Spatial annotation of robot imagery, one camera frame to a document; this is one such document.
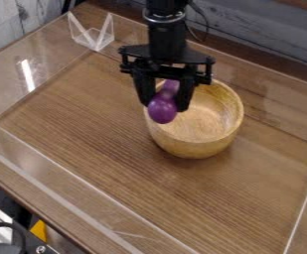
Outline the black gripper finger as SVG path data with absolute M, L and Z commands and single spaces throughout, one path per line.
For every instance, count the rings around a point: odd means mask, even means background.
M 147 72 L 138 69 L 132 71 L 131 76 L 139 102 L 146 106 L 155 95 L 154 77 Z
M 191 76 L 186 76 L 179 80 L 179 88 L 175 95 L 177 110 L 183 112 L 189 108 L 190 100 L 194 92 L 195 80 Z

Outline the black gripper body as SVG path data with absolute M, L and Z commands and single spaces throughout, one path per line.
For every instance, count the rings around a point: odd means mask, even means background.
M 153 58 L 147 45 L 122 46 L 118 53 L 122 59 L 119 70 L 135 81 L 149 78 L 181 80 L 189 76 L 195 84 L 211 83 L 215 60 L 189 47 L 185 47 L 181 54 L 170 59 Z

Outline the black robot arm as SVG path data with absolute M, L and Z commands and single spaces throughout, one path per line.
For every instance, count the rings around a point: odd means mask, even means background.
M 186 43 L 186 7 L 193 0 L 146 0 L 142 17 L 147 25 L 147 44 L 122 46 L 119 70 L 134 82 L 139 102 L 149 105 L 155 95 L 155 79 L 177 80 L 177 110 L 189 108 L 194 88 L 210 85 L 215 60 L 189 48 Z

